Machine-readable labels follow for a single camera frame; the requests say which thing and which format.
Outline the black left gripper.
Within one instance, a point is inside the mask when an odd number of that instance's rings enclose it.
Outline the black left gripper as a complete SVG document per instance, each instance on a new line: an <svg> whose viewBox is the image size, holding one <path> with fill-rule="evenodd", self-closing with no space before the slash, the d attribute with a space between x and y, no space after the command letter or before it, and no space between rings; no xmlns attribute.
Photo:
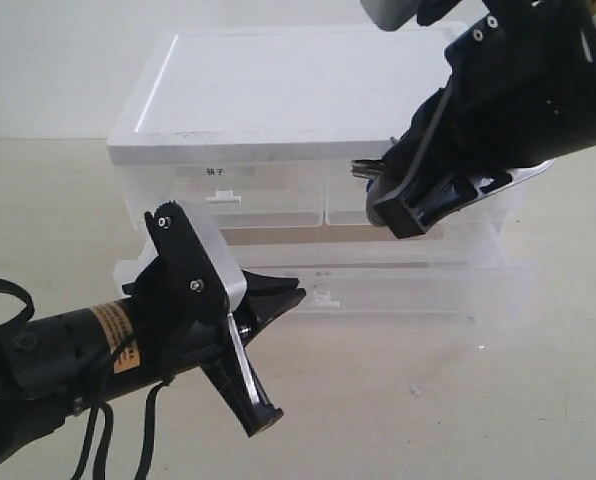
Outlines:
<svg viewBox="0 0 596 480"><path fill-rule="evenodd" d="M283 412L269 400L247 356L248 344L271 323L296 308L305 292L298 279L242 271L247 291L240 305L219 325L195 321L166 285L160 259L122 284L123 308L136 334L130 347L140 363L122 376L122 391L135 392L201 369L248 436L279 420Z"/></svg>

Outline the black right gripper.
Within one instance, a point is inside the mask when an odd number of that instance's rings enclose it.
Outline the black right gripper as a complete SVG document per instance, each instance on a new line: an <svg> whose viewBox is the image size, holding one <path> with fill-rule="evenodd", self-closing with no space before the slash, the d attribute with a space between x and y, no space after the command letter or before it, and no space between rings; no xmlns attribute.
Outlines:
<svg viewBox="0 0 596 480"><path fill-rule="evenodd" d="M370 221L426 233L503 191L518 173L596 145L596 62L581 14L534 14L445 51L452 74L382 157Z"/></svg>

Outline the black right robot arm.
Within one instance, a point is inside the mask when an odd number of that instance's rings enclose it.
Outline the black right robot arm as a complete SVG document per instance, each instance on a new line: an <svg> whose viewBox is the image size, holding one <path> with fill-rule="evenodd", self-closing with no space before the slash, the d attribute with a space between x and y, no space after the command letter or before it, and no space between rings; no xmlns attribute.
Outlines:
<svg viewBox="0 0 596 480"><path fill-rule="evenodd" d="M489 1L444 52L446 83L378 160L366 215L399 238L596 146L596 1Z"/></svg>

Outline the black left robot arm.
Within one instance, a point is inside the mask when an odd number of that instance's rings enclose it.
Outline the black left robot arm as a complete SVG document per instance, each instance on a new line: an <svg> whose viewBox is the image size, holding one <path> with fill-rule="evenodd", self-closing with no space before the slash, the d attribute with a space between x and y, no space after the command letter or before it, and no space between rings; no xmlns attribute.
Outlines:
<svg viewBox="0 0 596 480"><path fill-rule="evenodd" d="M180 374L200 369L243 427L254 436L283 415L267 396L248 344L298 306L305 291L295 278L243 271L244 295L232 301L217 271L184 276L152 261L113 302L35 319L30 295L0 279L0 293L23 309L0 325L0 464L54 433L71 416L87 426L74 477L106 475L113 433L111 401L148 392L136 475L146 478L155 447L159 392Z"/></svg>

